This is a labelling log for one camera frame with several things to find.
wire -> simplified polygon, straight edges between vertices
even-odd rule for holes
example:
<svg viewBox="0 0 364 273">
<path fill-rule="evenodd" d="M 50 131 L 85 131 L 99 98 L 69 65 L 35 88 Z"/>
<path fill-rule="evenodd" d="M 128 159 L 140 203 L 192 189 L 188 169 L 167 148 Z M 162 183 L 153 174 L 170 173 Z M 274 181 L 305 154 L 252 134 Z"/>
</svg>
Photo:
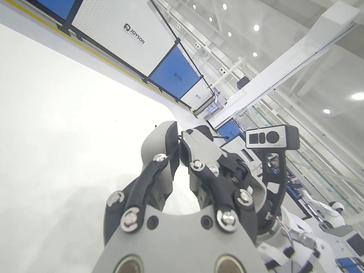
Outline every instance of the wire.
<svg viewBox="0 0 364 273">
<path fill-rule="evenodd" d="M 289 243 L 291 244 L 291 246 L 293 247 L 293 240 L 291 238 L 291 235 L 290 235 L 290 232 L 289 230 L 287 229 L 287 227 L 283 224 L 283 222 L 281 220 L 279 220 L 278 218 L 276 217 L 273 217 L 273 215 L 268 215 L 267 217 L 268 219 L 270 220 L 273 220 L 273 221 L 276 221 L 282 228 L 282 230 L 284 231 L 285 235 L 286 235 L 286 238 L 289 240 Z"/>
</svg>

yellow stripe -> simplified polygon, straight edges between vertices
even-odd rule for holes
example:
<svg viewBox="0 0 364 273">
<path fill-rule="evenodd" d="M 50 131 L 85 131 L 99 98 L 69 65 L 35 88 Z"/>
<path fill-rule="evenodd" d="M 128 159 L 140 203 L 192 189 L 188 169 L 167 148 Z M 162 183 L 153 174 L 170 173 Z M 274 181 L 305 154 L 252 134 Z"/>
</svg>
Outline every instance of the yellow stripe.
<svg viewBox="0 0 364 273">
<path fill-rule="evenodd" d="M 37 20 L 38 22 L 41 22 L 43 25 L 47 26 L 48 28 L 52 29 L 53 31 L 57 32 L 58 34 L 64 36 L 65 38 L 73 41 L 75 44 L 81 46 L 82 48 L 86 49 L 87 51 L 91 52 L 92 54 L 94 54 L 95 56 L 97 56 L 98 58 L 101 58 L 102 60 L 106 61 L 108 64 L 112 65 L 113 67 L 115 67 L 116 69 L 124 72 L 125 74 L 127 74 L 129 77 L 133 78 L 134 80 L 138 81 L 139 83 L 143 84 L 143 86 L 147 86 L 149 87 L 151 90 L 155 91 L 156 93 L 158 93 L 158 95 L 163 96 L 164 98 L 167 98 L 168 100 L 172 101 L 173 103 L 177 104 L 179 107 L 181 107 L 182 109 L 187 110 L 187 108 L 183 107 L 181 104 L 177 103 L 174 99 L 172 99 L 170 96 L 160 92 L 159 90 L 157 90 L 155 87 L 144 83 L 142 80 L 140 80 L 138 77 L 136 77 L 135 75 L 129 73 L 128 71 L 126 71 L 125 69 L 123 69 L 122 67 L 114 64 L 112 61 L 110 61 L 109 59 L 107 59 L 106 57 L 102 56 L 101 54 L 95 52 L 93 49 L 91 49 L 90 47 L 87 47 L 86 45 L 84 45 L 81 41 L 76 40 L 68 35 L 66 35 L 65 33 L 63 33 L 62 31 L 58 30 L 58 28 L 56 28 L 55 26 L 53 26 L 52 24 L 50 24 L 49 22 L 43 20 L 41 17 L 36 16 L 34 13 L 32 13 L 31 11 L 29 11 L 28 9 L 26 9 L 25 7 L 23 7 L 22 5 L 17 4 L 16 2 L 14 2 L 13 0 L 4 0 L 7 3 L 13 5 L 15 8 L 21 10 L 22 12 L 26 13 L 27 15 L 31 16 L 32 18 L 34 18 L 35 20 Z"/>
</svg>

white floor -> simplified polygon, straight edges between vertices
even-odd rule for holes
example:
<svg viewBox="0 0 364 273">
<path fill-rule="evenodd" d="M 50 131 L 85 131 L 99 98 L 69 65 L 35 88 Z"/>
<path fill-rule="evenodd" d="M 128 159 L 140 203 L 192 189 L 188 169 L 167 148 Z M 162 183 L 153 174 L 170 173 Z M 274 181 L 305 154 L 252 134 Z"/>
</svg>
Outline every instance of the white floor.
<svg viewBox="0 0 364 273">
<path fill-rule="evenodd" d="M 144 138 L 175 116 L 23 35 L 0 31 L 0 271 L 90 273 L 103 249 L 108 195 L 140 173 Z M 181 167 L 165 211 L 197 210 Z"/>
</svg>

black bracket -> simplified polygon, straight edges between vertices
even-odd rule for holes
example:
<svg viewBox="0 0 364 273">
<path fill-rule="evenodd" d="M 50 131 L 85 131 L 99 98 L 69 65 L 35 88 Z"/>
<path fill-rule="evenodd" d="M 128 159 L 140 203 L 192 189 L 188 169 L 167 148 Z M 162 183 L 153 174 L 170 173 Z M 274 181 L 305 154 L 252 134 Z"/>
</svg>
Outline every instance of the black bracket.
<svg viewBox="0 0 364 273">
<path fill-rule="evenodd" d="M 58 30 L 62 31 L 64 34 L 67 34 L 68 36 L 71 36 L 69 29 L 65 26 L 61 26 L 57 24 Z"/>
<path fill-rule="evenodd" d="M 259 149 L 257 150 L 262 156 L 262 182 L 268 187 L 269 183 L 278 185 L 277 193 L 267 188 L 267 198 L 265 206 L 258 212 L 259 217 L 259 234 L 268 232 L 274 225 L 274 221 L 266 219 L 269 212 L 273 217 L 280 215 L 281 205 L 286 194 L 287 170 L 286 170 L 286 151 L 281 149 Z M 272 172 L 268 166 L 268 156 L 270 153 L 278 154 L 279 171 L 278 174 Z"/>
</svg>

white pegboard panel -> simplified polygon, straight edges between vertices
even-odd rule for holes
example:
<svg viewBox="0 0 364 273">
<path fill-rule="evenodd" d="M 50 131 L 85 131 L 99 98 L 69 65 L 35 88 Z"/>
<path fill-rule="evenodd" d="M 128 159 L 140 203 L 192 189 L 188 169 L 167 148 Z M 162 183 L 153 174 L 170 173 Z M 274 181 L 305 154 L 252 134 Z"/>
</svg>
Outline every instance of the white pegboard panel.
<svg viewBox="0 0 364 273">
<path fill-rule="evenodd" d="M 212 97 L 212 93 L 206 82 L 201 79 L 182 98 L 181 101 L 191 106 L 191 110 L 197 110 L 207 99 Z"/>
<path fill-rule="evenodd" d="M 145 0 L 83 0 L 72 25 L 146 76 L 174 44 Z"/>
</svg>

